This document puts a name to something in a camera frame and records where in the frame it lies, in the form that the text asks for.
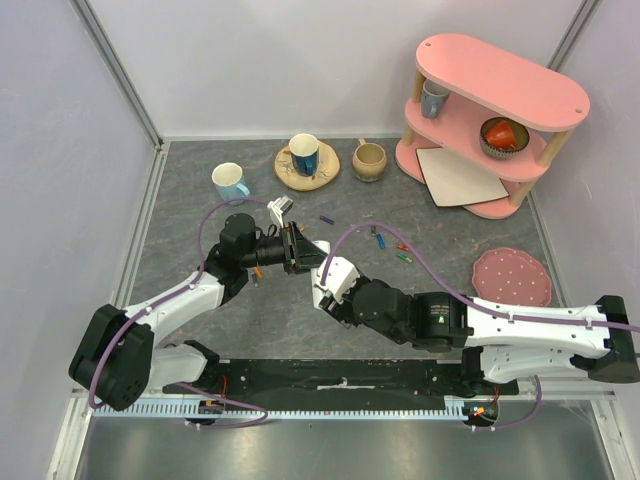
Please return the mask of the pink dotted plate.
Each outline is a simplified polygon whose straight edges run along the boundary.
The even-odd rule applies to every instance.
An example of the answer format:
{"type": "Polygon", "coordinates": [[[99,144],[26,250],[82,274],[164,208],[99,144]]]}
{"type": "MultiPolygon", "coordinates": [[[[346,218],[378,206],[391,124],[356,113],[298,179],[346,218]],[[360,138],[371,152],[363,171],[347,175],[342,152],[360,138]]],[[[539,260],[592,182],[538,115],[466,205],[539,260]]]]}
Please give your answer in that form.
{"type": "Polygon", "coordinates": [[[546,268],[528,253],[500,247],[486,251],[473,264],[472,285],[488,301],[546,307],[553,286],[546,268]]]}

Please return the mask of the grey-blue mug on shelf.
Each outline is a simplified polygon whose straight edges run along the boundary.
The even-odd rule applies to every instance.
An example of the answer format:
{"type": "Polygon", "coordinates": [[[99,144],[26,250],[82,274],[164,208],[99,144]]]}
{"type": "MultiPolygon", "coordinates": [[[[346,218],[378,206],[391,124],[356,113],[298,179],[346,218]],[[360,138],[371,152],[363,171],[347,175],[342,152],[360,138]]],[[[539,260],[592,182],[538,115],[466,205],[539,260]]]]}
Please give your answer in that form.
{"type": "Polygon", "coordinates": [[[450,90],[431,81],[425,80],[422,85],[421,113],[428,119],[437,118],[441,113],[450,90]]]}

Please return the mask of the green battery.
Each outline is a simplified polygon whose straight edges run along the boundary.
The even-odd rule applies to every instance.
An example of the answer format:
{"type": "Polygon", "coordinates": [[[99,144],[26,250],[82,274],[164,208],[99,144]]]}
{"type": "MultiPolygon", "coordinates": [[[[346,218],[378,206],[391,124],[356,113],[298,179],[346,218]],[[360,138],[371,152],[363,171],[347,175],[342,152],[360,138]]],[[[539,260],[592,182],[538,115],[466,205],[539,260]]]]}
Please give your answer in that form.
{"type": "Polygon", "coordinates": [[[411,259],[409,256],[401,254],[401,253],[397,253],[396,256],[401,259],[402,261],[406,262],[406,263],[413,263],[413,259],[411,259]]]}

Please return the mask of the orange cup in bowl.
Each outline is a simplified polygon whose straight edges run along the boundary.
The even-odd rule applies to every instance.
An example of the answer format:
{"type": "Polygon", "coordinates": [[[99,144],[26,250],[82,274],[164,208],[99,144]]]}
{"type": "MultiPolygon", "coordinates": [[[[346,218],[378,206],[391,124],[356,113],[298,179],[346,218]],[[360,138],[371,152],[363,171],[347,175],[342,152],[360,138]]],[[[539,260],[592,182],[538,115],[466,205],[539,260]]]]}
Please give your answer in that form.
{"type": "Polygon", "coordinates": [[[484,134],[486,142],[497,149],[515,150],[516,138],[510,124],[506,120],[499,120],[484,134]]]}

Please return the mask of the grey patterned bowl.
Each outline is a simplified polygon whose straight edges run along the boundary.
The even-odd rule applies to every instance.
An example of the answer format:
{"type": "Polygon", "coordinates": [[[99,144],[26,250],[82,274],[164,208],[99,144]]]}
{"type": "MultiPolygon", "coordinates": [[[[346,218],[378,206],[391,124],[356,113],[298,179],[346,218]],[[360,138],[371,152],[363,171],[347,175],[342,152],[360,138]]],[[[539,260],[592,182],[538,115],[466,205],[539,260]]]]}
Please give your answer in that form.
{"type": "Polygon", "coordinates": [[[525,150],[530,141],[530,133],[525,126],[512,119],[494,117],[481,125],[479,140],[486,155],[506,160],[525,150]]]}

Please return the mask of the white square board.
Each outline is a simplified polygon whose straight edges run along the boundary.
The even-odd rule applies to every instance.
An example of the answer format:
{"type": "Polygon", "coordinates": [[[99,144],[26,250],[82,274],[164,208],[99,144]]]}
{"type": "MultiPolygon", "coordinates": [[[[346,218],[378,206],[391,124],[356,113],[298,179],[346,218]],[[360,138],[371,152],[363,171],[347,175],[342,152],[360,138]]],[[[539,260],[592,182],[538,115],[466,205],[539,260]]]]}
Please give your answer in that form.
{"type": "Polygon", "coordinates": [[[444,148],[417,149],[420,172],[438,207],[458,207],[508,196],[502,181],[444,148]]]}

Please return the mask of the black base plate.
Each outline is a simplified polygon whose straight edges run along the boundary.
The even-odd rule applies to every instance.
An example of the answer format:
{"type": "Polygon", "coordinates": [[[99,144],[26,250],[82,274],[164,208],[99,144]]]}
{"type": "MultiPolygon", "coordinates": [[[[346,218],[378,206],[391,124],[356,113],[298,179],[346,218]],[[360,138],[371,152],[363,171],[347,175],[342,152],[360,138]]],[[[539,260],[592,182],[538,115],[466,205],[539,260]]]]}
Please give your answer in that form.
{"type": "Polygon", "coordinates": [[[494,385],[466,379],[459,363],[435,360],[221,360],[194,383],[209,393],[268,407],[441,407],[498,392],[515,396],[513,380],[494,385]]]}

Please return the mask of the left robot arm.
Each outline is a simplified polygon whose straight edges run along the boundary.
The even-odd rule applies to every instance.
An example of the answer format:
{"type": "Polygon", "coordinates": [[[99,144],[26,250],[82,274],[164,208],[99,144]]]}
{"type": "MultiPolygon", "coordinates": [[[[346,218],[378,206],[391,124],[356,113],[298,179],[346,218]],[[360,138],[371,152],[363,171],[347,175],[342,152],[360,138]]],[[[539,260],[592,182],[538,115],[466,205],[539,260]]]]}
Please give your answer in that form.
{"type": "Polygon", "coordinates": [[[186,382],[208,393],[219,382],[217,354],[196,341],[168,352],[158,343],[181,326],[237,296],[255,267],[280,265],[288,274],[319,268],[329,253],[326,241],[311,241],[288,222],[263,231],[252,216],[228,217],[206,259],[186,280],[137,305],[98,308],[74,354],[69,375],[87,388],[94,408],[131,406],[144,391],[186,382]]]}

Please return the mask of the pink three-tier shelf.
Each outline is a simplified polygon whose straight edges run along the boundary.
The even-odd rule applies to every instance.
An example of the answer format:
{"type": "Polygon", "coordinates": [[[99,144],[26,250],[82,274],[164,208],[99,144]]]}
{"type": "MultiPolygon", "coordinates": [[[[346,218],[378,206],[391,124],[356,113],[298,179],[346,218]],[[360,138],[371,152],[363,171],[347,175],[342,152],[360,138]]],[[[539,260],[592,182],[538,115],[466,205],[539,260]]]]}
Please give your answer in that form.
{"type": "Polygon", "coordinates": [[[466,207],[486,219],[507,218],[519,209],[590,110],[586,91],[573,79],[465,34],[424,39],[416,49],[415,68],[396,162],[405,174],[423,182],[416,150],[444,148],[494,174],[508,196],[466,207]],[[434,119],[421,113],[425,80],[450,90],[434,119]],[[512,119],[528,129],[530,141],[524,151],[506,160],[482,151],[480,127],[494,117],[512,119]]]}

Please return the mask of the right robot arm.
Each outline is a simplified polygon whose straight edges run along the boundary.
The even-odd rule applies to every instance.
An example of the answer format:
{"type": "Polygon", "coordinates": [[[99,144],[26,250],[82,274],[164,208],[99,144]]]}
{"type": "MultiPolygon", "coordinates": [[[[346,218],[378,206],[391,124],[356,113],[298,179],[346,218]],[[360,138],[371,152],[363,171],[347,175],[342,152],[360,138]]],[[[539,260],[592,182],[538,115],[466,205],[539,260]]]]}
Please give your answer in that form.
{"type": "Polygon", "coordinates": [[[469,393],[560,370],[581,370],[602,383],[639,380],[619,296],[605,295],[578,308],[527,310],[445,292],[405,294],[366,277],[346,285],[314,282],[312,292],[315,308],[346,326],[363,325],[429,353],[460,350],[454,379],[469,393]]]}

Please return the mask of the light blue mug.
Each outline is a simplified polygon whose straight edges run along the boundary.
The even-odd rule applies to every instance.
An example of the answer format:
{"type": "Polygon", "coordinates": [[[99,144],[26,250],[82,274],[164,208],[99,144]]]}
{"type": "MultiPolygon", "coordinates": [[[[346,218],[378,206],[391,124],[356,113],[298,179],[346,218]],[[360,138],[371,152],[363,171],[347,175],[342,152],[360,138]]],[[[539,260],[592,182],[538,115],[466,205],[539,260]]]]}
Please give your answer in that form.
{"type": "Polygon", "coordinates": [[[211,180],[223,201],[240,205],[251,192],[244,178],[243,168],[233,162],[225,162],[214,168],[211,180]]]}

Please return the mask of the beige floral plate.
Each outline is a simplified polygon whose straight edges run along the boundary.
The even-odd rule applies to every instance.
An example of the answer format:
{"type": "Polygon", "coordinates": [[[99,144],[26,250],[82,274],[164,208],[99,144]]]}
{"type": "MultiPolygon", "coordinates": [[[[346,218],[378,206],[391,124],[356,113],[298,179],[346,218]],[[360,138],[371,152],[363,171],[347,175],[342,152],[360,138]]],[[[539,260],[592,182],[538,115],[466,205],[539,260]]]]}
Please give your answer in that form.
{"type": "Polygon", "coordinates": [[[333,181],[341,170],[336,150],[327,142],[319,140],[316,162],[297,161],[291,156],[290,149],[285,146],[274,159],[273,169],[276,177],[288,188],[301,192],[317,190],[333,181]],[[316,166],[311,175],[301,174],[297,167],[316,166]]]}

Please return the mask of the beige ceramic mug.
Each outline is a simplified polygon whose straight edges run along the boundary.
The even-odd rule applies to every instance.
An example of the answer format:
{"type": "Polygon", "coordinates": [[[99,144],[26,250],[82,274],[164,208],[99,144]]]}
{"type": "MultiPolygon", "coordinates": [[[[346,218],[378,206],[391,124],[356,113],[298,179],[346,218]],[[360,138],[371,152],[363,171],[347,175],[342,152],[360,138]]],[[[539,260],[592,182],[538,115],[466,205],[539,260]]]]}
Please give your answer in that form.
{"type": "Polygon", "coordinates": [[[358,139],[358,146],[352,157],[352,168],[355,176],[366,183],[379,180],[387,166],[384,148],[376,143],[358,139]]]}

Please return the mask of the dark blue mug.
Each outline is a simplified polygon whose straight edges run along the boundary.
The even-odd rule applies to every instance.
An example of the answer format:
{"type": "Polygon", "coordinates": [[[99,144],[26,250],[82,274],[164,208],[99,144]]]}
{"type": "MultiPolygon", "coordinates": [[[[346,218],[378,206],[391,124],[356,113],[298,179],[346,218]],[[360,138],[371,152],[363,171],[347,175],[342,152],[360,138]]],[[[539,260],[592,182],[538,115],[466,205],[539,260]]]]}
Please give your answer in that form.
{"type": "Polygon", "coordinates": [[[312,176],[318,165],[318,139],[311,134],[299,133],[290,139],[288,147],[295,170],[302,176],[312,176]]]}

